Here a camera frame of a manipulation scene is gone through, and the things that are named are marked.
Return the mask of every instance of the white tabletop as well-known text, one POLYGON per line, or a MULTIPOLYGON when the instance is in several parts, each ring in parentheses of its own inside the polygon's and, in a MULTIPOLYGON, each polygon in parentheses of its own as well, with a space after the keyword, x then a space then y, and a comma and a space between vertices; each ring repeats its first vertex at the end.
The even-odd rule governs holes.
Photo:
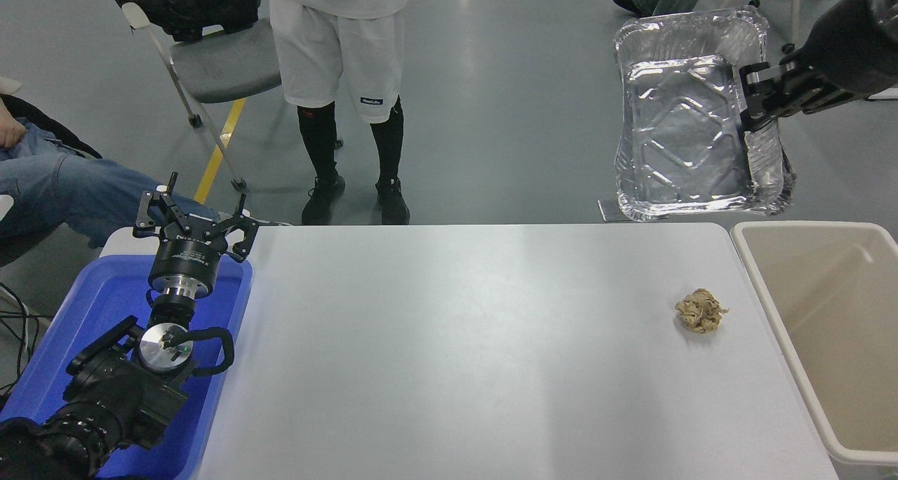
POLYGON ((718 225, 265 227, 250 261, 200 479, 836 478, 718 225), (715 333, 676 319, 700 287, 715 333))

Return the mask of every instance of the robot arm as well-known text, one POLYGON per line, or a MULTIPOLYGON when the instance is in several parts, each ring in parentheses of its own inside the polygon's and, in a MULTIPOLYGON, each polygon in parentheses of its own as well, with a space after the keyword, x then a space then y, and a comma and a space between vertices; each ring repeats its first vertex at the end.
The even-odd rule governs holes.
POLYGON ((119 448, 153 448, 188 399, 180 389, 188 378, 215 375, 234 361, 227 329, 190 330, 190 320, 196 299, 212 292, 221 256, 243 262, 249 255, 259 221, 243 214, 245 195, 222 222, 184 215, 171 198, 176 178, 173 173, 167 187, 145 192, 135 223, 135 236, 160 239, 148 278, 160 296, 147 327, 129 316, 84 348, 65 369, 72 376, 65 405, 47 422, 0 422, 0 479, 86 480, 119 448), (225 237, 236 230, 243 240, 228 247, 225 237), (193 343, 214 338, 224 361, 198 368, 193 343))
POLYGON ((898 0, 841 0, 779 65, 747 65, 739 74, 745 131, 898 86, 898 0))

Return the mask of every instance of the crumpled paper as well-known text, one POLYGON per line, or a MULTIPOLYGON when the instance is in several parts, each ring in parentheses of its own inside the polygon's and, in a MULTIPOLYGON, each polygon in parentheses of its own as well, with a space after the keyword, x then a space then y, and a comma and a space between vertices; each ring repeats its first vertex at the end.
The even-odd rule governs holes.
POLYGON ((714 295, 705 288, 695 289, 692 294, 676 304, 676 309, 680 312, 680 322, 696 333, 710 333, 716 330, 721 326, 723 314, 729 311, 721 308, 714 295))

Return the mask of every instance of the black cable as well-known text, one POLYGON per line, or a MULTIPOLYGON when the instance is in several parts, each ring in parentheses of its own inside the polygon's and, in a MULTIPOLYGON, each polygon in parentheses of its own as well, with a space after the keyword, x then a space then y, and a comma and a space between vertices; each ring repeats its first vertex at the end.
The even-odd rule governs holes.
POLYGON ((34 356, 34 348, 36 346, 36 341, 38 340, 38 335, 41 333, 41 322, 39 322, 38 317, 33 317, 35 323, 35 331, 34 337, 32 338, 31 345, 28 345, 28 319, 32 318, 28 313, 28 308, 23 303, 22 299, 19 298, 19 295, 16 295, 13 292, 12 288, 7 287, 6 284, 0 282, 0 288, 3 288, 7 294, 10 295, 13 299, 15 299, 16 304, 19 305, 20 313, 14 313, 9 311, 3 311, 3 316, 0 316, 0 324, 3 324, 3 327, 6 327, 10 333, 13 334, 13 337, 16 340, 19 340, 19 351, 16 355, 15 362, 15 380, 9 384, 3 385, 0 387, 0 397, 7 397, 9 393, 12 392, 13 387, 19 383, 19 380, 22 379, 22 374, 25 373, 25 367, 22 365, 22 357, 27 356, 25 365, 28 364, 28 361, 31 361, 34 356), (10 327, 9 324, 6 323, 6 318, 15 318, 22 319, 22 335, 16 334, 13 330, 13 327, 10 327))

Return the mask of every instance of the white shorts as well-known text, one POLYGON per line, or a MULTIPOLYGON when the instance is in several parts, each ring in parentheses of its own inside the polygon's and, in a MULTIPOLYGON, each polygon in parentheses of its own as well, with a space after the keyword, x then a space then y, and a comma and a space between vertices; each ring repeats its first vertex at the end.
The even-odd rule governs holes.
POLYGON ((292 0, 270 0, 283 98, 306 108, 337 99, 345 74, 356 113, 369 124, 390 118, 402 78, 402 12, 347 19, 292 0))

